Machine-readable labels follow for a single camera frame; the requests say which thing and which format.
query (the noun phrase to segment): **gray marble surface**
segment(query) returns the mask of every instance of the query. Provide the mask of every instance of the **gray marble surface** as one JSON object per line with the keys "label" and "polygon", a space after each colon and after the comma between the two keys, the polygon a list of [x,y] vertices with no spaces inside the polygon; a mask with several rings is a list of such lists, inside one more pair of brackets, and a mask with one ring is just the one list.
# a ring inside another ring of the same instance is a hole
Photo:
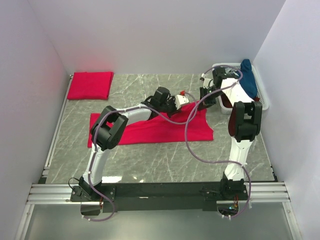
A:
{"label": "gray marble surface", "polygon": [[[65,184],[79,178],[86,170],[91,149],[87,148],[91,113],[105,106],[134,106],[166,87],[175,95],[186,90],[199,98],[198,74],[115,75],[108,100],[67,100],[61,128],[53,151],[47,184]],[[214,141],[191,142],[196,154],[206,160],[228,160],[231,138],[228,115],[220,112],[219,103],[207,110],[206,119],[213,128]],[[108,180],[134,182],[220,181],[226,164],[202,163],[191,156],[184,142],[121,145],[112,150],[103,170]],[[252,144],[247,157],[247,170],[253,181],[273,181],[272,169],[262,137]]]}

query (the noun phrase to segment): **marble tabletop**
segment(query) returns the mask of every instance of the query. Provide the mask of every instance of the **marble tabletop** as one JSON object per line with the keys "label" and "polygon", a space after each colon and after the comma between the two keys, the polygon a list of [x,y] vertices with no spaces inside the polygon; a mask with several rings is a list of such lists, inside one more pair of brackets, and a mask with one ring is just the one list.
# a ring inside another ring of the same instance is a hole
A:
{"label": "marble tabletop", "polygon": [[[159,86],[168,88],[173,95],[186,90],[198,99],[202,84],[199,78],[199,74],[116,74],[108,100],[67,100],[46,183],[66,184],[71,177],[79,178],[86,170],[91,152],[87,148],[91,113],[100,113],[108,105],[135,106],[153,95]],[[213,128],[214,141],[190,142],[191,148],[206,160],[228,160],[229,116],[220,112],[217,103],[207,109],[206,119]],[[184,142],[134,144],[116,146],[103,175],[107,181],[123,183],[220,181],[225,168],[226,164],[196,160]],[[249,150],[246,168],[253,181],[274,180],[261,135]]]}

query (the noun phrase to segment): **gray floor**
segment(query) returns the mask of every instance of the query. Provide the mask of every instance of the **gray floor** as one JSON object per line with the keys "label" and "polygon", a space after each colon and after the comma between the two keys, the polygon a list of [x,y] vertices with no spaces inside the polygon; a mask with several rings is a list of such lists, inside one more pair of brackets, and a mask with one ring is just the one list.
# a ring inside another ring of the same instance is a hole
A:
{"label": "gray floor", "polygon": [[293,237],[282,203],[252,204],[252,209],[231,221],[212,211],[159,210],[122,211],[105,222],[88,222],[81,218],[79,205],[67,204],[36,205],[25,239],[292,240]]}
{"label": "gray floor", "polygon": [[[105,106],[134,106],[153,95],[162,86],[175,95],[186,90],[199,98],[200,75],[142,74],[115,75],[110,96],[105,100],[68,100],[53,151],[47,184],[65,184],[85,171],[91,149],[87,148],[91,113]],[[191,142],[192,149],[206,160],[228,160],[231,139],[229,116],[220,112],[219,104],[207,110],[206,119],[214,130],[214,141]],[[253,181],[273,181],[274,177],[261,136],[257,136],[247,157],[247,170]],[[111,181],[134,182],[198,182],[220,181],[225,164],[206,164],[188,152],[184,142],[122,145],[113,149],[103,170]]]}

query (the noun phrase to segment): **red object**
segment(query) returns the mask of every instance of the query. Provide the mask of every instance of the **red object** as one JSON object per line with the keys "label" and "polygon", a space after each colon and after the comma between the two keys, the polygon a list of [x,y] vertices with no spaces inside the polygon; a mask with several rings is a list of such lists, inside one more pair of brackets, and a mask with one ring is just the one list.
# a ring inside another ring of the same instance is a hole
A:
{"label": "red object", "polygon": [[[223,106],[225,106],[225,107],[228,108],[228,109],[232,109],[231,102],[229,101],[228,97],[227,97],[225,94],[222,94],[222,95],[221,95],[221,100],[222,100]],[[254,100],[255,102],[259,102],[259,101],[260,101],[260,98],[256,96],[255,98],[253,98],[253,100]]]}
{"label": "red object", "polygon": [[67,99],[101,99],[109,96],[114,73],[108,72],[75,72]]}
{"label": "red object", "polygon": [[[187,120],[191,110],[195,106],[190,103],[183,106],[181,112],[173,115],[170,120],[183,123]],[[208,126],[206,121],[206,109],[197,111],[195,118],[188,125],[189,141],[212,141],[214,131]],[[97,121],[100,113],[91,113],[90,129]],[[88,148],[91,148],[91,134],[89,133]],[[155,144],[155,143],[173,143],[185,141],[185,125],[177,125],[167,122],[162,117],[157,116],[149,121],[139,121],[128,125],[119,145],[129,144]]]}

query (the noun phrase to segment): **cable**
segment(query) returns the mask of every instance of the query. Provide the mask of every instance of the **cable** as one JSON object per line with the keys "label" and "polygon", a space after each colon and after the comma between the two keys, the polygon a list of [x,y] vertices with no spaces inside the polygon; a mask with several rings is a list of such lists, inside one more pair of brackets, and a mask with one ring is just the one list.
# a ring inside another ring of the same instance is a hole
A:
{"label": "cable", "polygon": [[[219,66],[215,66],[215,67],[229,67],[229,68],[232,68],[232,69],[236,69],[236,68],[234,68],[234,67],[232,67],[232,66],[229,66],[229,65],[219,65]],[[242,79],[243,74],[242,74],[242,72],[241,72],[240,70],[237,69],[237,71],[239,71],[239,73],[240,73],[240,78],[239,78],[238,81],[237,81],[237,82],[239,82],[239,81]],[[222,90],[226,90],[226,89],[228,89],[228,88],[231,88],[231,87],[233,87],[234,85],[236,85],[237,82],[233,83],[233,84],[230,85],[230,86],[227,86],[227,87],[224,87],[224,88],[220,88],[220,89],[214,90],[214,91],[210,92],[209,94],[205,95],[202,99],[200,99],[200,101],[198,101],[198,102],[195,101],[195,106],[194,106],[194,108],[191,110],[191,112],[190,112],[190,114],[189,114],[186,122],[175,122],[175,121],[172,121],[172,120],[166,118],[166,117],[165,117],[164,115],[162,115],[160,112],[158,112],[158,111],[156,111],[156,110],[154,110],[154,109],[152,109],[152,108],[150,108],[150,107],[147,107],[147,106],[132,107],[132,108],[129,108],[129,109],[126,110],[126,112],[128,112],[128,111],[134,111],[134,110],[137,110],[137,109],[148,109],[148,110],[151,110],[151,111],[155,112],[155,113],[158,114],[160,117],[162,117],[163,119],[165,119],[166,121],[168,121],[168,122],[170,122],[170,123],[177,124],[177,125],[183,125],[183,124],[185,124],[185,128],[184,128],[185,144],[186,144],[186,147],[188,148],[189,152],[190,152],[197,160],[199,160],[199,161],[201,161],[201,162],[203,162],[203,163],[209,163],[209,164],[233,163],[233,164],[238,164],[238,165],[240,165],[240,166],[243,168],[245,174],[246,174],[247,177],[248,177],[248,181],[249,181],[248,199],[247,199],[247,201],[246,201],[246,203],[245,203],[244,208],[243,208],[240,212],[238,212],[236,215],[231,216],[231,218],[234,218],[234,217],[238,216],[239,214],[241,214],[241,213],[247,208],[247,206],[248,206],[248,204],[249,204],[249,200],[250,200],[250,196],[251,196],[251,179],[250,179],[249,173],[248,173],[248,171],[245,169],[245,167],[244,167],[241,163],[239,163],[239,162],[237,162],[237,161],[230,161],[230,160],[225,160],[225,161],[207,161],[207,160],[204,160],[204,159],[201,159],[200,157],[198,157],[198,156],[191,150],[191,148],[190,148],[190,146],[189,146],[187,129],[188,129],[189,123],[190,123],[190,122],[192,121],[192,119],[196,116],[196,110],[198,109],[199,105],[200,105],[207,97],[209,97],[209,96],[211,96],[212,94],[215,94],[215,93],[217,93],[217,92],[219,92],[219,91],[222,91]],[[186,93],[186,94],[188,94],[188,96],[191,96],[194,100],[196,100],[195,97],[192,96],[190,93]],[[102,126],[102,124],[104,123],[104,121],[107,119],[107,117],[108,117],[109,115],[114,114],[114,113],[123,113],[123,112],[124,112],[124,110],[114,110],[114,111],[108,112],[105,116],[103,116],[103,118],[102,118],[101,121],[99,122],[99,124],[98,124],[98,126],[97,126],[97,129],[99,129],[99,128]],[[110,219],[110,218],[115,214],[115,212],[116,212],[116,206],[115,206],[115,204],[110,200],[110,198],[108,198],[107,196],[105,196],[105,195],[103,195],[101,192],[99,192],[99,191],[93,186],[92,181],[91,181],[91,171],[92,171],[92,167],[93,167],[93,164],[94,164],[94,161],[95,161],[95,156],[96,156],[96,154],[97,154],[97,152],[98,152],[97,136],[98,136],[98,131],[95,131],[94,136],[93,136],[93,141],[92,141],[92,142],[93,142],[93,145],[94,145],[94,153],[93,153],[93,155],[92,155],[92,158],[91,158],[91,161],[90,161],[90,165],[89,165],[89,169],[88,169],[88,181],[89,181],[89,185],[90,185],[90,187],[93,189],[93,191],[96,192],[96,193],[97,193],[98,195],[100,195],[101,197],[103,197],[104,199],[106,199],[106,200],[112,205],[112,213],[111,213],[109,216],[107,216],[107,217],[105,217],[105,218],[102,218],[102,219],[91,219],[91,218],[89,218],[89,217],[87,217],[87,216],[83,216],[83,217],[84,217],[85,219],[89,220],[89,221],[102,222],[102,221],[105,221],[105,220]]]}
{"label": "cable", "polygon": [[70,185],[70,180],[71,179],[74,179],[74,180],[77,180],[79,182],[79,179],[78,178],[75,178],[75,177],[70,177],[70,179],[68,180],[68,185],[71,189],[74,189],[71,185]]}

